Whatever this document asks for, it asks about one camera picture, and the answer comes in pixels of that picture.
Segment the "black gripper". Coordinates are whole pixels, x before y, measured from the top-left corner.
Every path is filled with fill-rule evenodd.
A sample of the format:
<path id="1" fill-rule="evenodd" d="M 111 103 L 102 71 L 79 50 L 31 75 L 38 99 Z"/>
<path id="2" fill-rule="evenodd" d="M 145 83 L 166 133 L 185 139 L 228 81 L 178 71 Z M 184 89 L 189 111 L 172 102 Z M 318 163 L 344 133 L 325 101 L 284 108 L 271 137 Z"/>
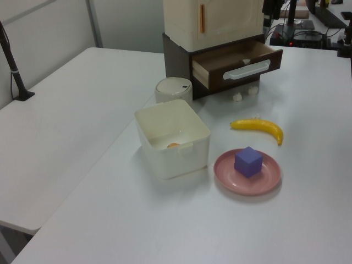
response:
<path id="1" fill-rule="evenodd" d="M 273 20 L 279 19 L 282 5 L 283 0 L 264 0 L 262 7 L 264 28 L 271 26 L 271 16 Z"/>

